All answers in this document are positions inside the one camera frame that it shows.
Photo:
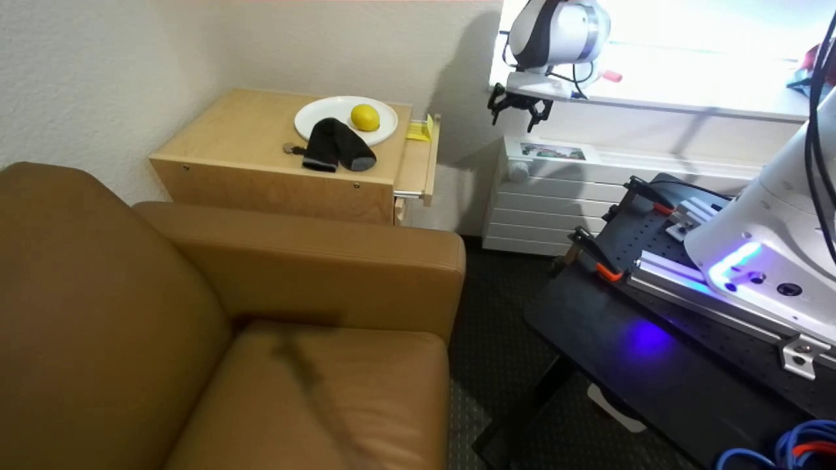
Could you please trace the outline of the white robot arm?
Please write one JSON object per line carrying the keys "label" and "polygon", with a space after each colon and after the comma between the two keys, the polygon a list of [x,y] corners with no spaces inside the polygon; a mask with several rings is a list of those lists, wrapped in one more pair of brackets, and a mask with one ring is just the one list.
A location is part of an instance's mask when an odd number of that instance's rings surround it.
{"label": "white robot arm", "polygon": [[[502,29],[510,74],[487,110],[528,110],[528,127],[551,106],[581,95],[576,69],[594,69],[611,35],[597,0],[525,0]],[[683,235],[702,282],[729,305],[818,343],[836,339],[832,261],[832,29],[806,49],[800,87],[806,123],[724,209]]]}

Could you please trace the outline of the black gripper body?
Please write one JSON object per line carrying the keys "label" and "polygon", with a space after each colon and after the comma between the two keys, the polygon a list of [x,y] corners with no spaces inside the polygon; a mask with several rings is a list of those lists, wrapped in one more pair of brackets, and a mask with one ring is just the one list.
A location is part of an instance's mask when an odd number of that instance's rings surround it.
{"label": "black gripper body", "polygon": [[491,123],[498,123],[498,115],[503,110],[525,110],[528,112],[525,130],[532,130],[537,123],[551,119],[553,103],[540,96],[515,95],[515,93],[507,93],[502,83],[494,83],[485,107],[491,112]]}

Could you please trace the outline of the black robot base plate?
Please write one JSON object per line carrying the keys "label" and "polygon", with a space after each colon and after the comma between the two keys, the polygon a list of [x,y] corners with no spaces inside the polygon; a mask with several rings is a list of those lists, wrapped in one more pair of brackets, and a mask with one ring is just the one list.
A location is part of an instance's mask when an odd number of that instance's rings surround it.
{"label": "black robot base plate", "polygon": [[672,176],[631,180],[594,235],[623,271],[621,282],[605,286],[568,258],[523,309],[553,360],[532,395],[478,436],[476,452],[491,470],[523,462],[523,445],[540,432],[540,415],[575,373],[702,467],[759,449],[772,449],[781,466],[832,462],[832,372],[803,382],[779,367],[781,337],[772,326],[742,331],[726,326],[709,303],[674,290],[649,295],[634,286],[634,261],[644,248],[674,261],[683,257],[662,227],[690,197],[719,198]]}

